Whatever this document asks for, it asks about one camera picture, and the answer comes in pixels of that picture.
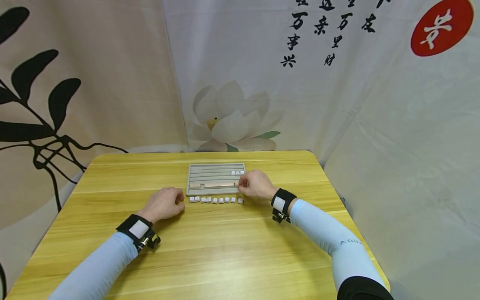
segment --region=backdrop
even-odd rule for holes
[[[478,297],[470,2],[163,4],[192,150],[311,149],[396,299]]]
[[[0,123],[0,148],[27,144],[0,151],[8,288],[96,155],[310,149],[396,299],[474,299],[476,2],[2,2],[29,15],[0,45],[0,121],[42,137]]]
[[[95,156],[187,144],[159,1],[4,0],[0,13],[6,292]]]

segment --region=red seal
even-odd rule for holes
[[[430,8],[418,22],[410,45],[418,56],[431,56],[455,46],[473,23],[468,0],[443,0]]]

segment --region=wood grain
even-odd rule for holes
[[[308,151],[102,155],[88,167],[7,299],[46,299],[150,194],[169,186],[185,191],[189,164],[238,162],[328,212],[366,245]],[[162,243],[140,253],[108,299],[336,299],[330,257],[298,228],[274,222],[269,203],[245,197],[243,205],[185,203],[183,214],[155,225]]]

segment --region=hand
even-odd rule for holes
[[[239,192],[246,196],[272,200],[278,189],[260,170],[249,171],[240,176]]]
[[[152,223],[178,215],[185,209],[181,189],[163,188],[150,196],[145,206],[136,214]]]

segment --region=arm sleeve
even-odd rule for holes
[[[79,264],[48,299],[103,299],[137,255],[133,240],[117,232]]]
[[[347,278],[353,276],[373,279],[385,287],[363,244],[335,218],[298,199],[290,211],[290,220],[332,257],[337,291]]]

